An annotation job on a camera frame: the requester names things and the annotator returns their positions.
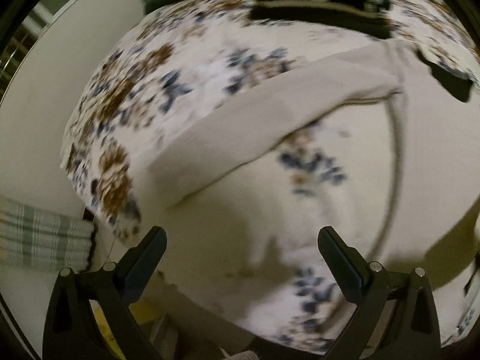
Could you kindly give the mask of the beige small garment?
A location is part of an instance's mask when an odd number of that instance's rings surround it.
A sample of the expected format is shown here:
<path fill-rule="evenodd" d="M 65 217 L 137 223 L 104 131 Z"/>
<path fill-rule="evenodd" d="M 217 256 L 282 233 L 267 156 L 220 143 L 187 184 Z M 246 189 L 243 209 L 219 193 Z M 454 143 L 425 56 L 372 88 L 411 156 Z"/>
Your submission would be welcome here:
<path fill-rule="evenodd" d="M 194 122 L 152 164 L 167 207 L 280 150 L 289 187 L 322 222 L 441 287 L 479 250 L 479 89 L 451 96 L 390 39 L 266 80 Z"/>

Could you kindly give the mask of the plaid green white cloth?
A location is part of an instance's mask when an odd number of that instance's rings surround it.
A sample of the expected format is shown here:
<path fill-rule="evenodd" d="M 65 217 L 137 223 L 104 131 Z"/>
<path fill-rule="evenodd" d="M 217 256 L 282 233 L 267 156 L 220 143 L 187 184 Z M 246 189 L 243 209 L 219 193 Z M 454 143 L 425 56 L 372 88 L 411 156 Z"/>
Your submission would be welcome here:
<path fill-rule="evenodd" d="M 95 250 L 92 222 L 1 198 L 1 263 L 56 272 L 87 270 Z"/>

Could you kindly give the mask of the floral white bed blanket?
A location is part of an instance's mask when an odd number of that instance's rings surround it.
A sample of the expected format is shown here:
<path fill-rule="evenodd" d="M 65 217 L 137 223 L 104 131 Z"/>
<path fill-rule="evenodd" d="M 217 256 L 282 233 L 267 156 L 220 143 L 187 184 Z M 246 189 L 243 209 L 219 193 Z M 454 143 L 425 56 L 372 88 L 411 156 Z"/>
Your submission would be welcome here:
<path fill-rule="evenodd" d="M 390 39 L 467 73 L 479 90 L 478 48 L 450 7 L 391 0 Z M 422 267 L 432 287 L 442 346 L 479 320 L 475 259 L 434 285 L 421 263 L 370 258 L 319 204 L 293 193 L 280 150 L 174 207 L 165 206 L 152 164 L 194 122 L 266 80 L 381 40 L 303 21 L 252 19 L 255 0 L 185 0 L 146 16 L 115 45 L 86 85 L 65 128 L 62 169 L 83 203 L 124 245 L 151 226 L 168 233 L 163 286 L 202 310 L 266 340 L 324 353 L 352 315 L 317 248 L 333 227 L 366 259 L 390 270 Z"/>

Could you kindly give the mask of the black white folded clothes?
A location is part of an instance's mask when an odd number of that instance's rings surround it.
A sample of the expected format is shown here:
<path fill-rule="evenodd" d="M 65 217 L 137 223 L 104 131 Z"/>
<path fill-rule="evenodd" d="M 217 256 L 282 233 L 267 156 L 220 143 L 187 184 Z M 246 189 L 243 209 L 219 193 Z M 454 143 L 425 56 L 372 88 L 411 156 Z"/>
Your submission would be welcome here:
<path fill-rule="evenodd" d="M 255 0 L 250 18 L 326 24 L 388 39 L 390 9 L 390 0 Z"/>

